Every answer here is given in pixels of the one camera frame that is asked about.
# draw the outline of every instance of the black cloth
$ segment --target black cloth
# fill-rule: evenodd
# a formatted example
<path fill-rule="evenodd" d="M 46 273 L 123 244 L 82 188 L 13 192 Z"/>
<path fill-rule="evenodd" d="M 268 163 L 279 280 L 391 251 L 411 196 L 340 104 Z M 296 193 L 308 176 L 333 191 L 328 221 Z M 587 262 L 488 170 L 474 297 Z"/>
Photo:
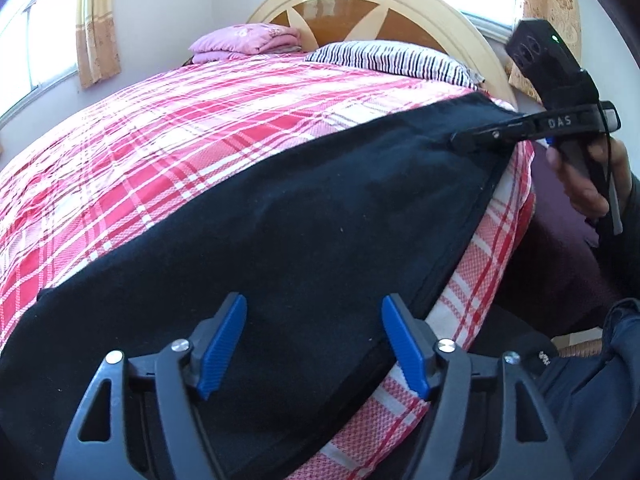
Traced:
<path fill-rule="evenodd" d="M 232 290 L 248 320 L 200 415 L 235 479 L 284 478 L 395 361 L 380 303 L 425 317 L 511 150 L 460 155 L 454 132 L 509 120 L 482 94 L 386 116 L 272 156 L 43 294 L 0 358 L 0 426 L 39 479 L 101 359 L 159 351 Z"/>
<path fill-rule="evenodd" d="M 0 427 L 0 470 L 2 478 L 8 480 L 33 480 L 27 465 L 20 460 L 14 446 Z"/>

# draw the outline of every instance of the striped pillow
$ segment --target striped pillow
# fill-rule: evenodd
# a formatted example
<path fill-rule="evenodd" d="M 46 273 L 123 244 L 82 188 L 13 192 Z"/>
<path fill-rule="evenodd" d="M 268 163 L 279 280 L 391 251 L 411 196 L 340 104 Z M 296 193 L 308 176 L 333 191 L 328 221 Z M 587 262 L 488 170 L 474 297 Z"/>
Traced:
<path fill-rule="evenodd" d="M 305 61 L 366 68 L 389 74 L 444 81 L 478 89 L 482 79 L 452 57 L 428 48 L 401 41 L 341 41 L 329 43 L 311 52 Z"/>

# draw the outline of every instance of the blue clip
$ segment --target blue clip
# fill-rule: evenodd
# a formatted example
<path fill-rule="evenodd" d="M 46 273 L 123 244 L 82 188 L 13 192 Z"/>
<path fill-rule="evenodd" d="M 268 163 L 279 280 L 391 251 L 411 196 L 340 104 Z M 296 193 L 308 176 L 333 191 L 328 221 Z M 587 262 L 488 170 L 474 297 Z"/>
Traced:
<path fill-rule="evenodd" d="M 217 314 L 201 322 L 191 335 L 190 375 L 202 400 L 220 388 L 222 377 L 236 350 L 246 321 L 246 299 L 237 292 L 229 294 Z"/>
<path fill-rule="evenodd" d="M 409 387 L 427 400 L 432 386 L 436 336 L 424 321 L 414 319 L 398 294 L 382 300 L 382 324 Z"/>

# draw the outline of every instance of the headboard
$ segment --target headboard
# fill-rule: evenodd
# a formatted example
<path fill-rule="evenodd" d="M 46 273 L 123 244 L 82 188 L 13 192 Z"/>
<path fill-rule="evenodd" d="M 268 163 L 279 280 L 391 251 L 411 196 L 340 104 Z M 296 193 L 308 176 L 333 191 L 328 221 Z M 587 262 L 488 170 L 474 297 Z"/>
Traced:
<path fill-rule="evenodd" d="M 517 106 L 491 46 L 465 16 L 442 0 L 266 0 L 248 21 L 298 28 L 308 51 L 344 40 L 429 46 L 480 73 L 491 95 Z"/>

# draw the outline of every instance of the curtain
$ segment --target curtain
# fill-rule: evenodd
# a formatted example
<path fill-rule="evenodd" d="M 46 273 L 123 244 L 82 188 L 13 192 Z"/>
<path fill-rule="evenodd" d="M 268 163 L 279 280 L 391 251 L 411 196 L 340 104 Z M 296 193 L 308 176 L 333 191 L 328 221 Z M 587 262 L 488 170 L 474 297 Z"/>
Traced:
<path fill-rule="evenodd" d="M 545 18 L 555 27 L 575 58 L 580 62 L 582 53 L 582 29 L 580 28 L 580 9 L 578 0 L 518 0 L 519 17 Z M 540 101 L 528 79 L 511 63 L 509 69 L 511 83 L 525 94 Z"/>
<path fill-rule="evenodd" d="M 78 0 L 76 49 L 82 88 L 120 73 L 111 0 Z"/>

